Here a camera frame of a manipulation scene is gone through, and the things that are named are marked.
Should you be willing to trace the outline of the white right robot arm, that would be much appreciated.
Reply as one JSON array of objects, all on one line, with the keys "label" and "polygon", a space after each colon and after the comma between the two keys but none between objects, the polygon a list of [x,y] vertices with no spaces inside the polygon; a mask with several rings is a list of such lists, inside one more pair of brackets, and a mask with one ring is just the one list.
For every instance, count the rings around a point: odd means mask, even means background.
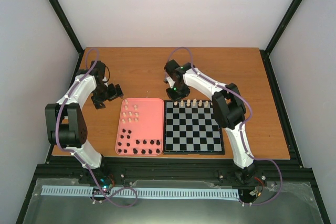
[{"label": "white right robot arm", "polygon": [[170,100],[181,101],[190,94],[190,88],[211,100],[214,119],[225,130],[233,150],[233,161],[238,167],[235,171],[236,180],[246,185],[254,176],[256,168],[245,131],[246,107],[237,85],[217,82],[190,62],[180,66],[175,60],[170,60],[164,66],[164,71],[164,82],[170,86],[166,89]]}]

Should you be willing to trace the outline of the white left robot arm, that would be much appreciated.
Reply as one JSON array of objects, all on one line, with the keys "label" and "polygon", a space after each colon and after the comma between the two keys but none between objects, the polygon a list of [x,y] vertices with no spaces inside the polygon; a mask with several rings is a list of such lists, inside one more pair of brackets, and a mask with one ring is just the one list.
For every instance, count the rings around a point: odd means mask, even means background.
[{"label": "white left robot arm", "polygon": [[56,103],[45,107],[47,136],[51,145],[74,156],[83,168],[90,168],[97,183],[108,180],[109,170],[102,166],[103,156],[88,140],[88,129],[82,107],[90,98],[94,107],[105,108],[104,102],[123,97],[121,87],[109,84],[108,68],[101,61],[92,61],[89,69],[80,69],[67,93]]}]

